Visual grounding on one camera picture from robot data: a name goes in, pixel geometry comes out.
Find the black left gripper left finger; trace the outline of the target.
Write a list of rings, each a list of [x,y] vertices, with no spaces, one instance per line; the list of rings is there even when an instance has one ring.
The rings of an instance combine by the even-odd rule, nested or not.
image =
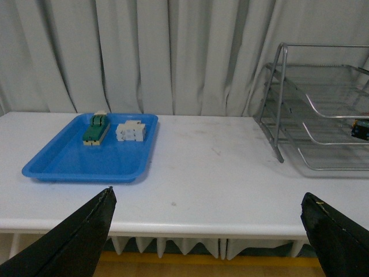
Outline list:
[[[1,276],[93,276],[115,211],[102,190],[47,234],[1,264]]]

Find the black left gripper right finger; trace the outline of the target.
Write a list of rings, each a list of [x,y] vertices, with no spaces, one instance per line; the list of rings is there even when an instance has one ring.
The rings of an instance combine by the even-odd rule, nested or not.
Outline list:
[[[326,276],[368,276],[368,230],[312,193],[300,216]]]

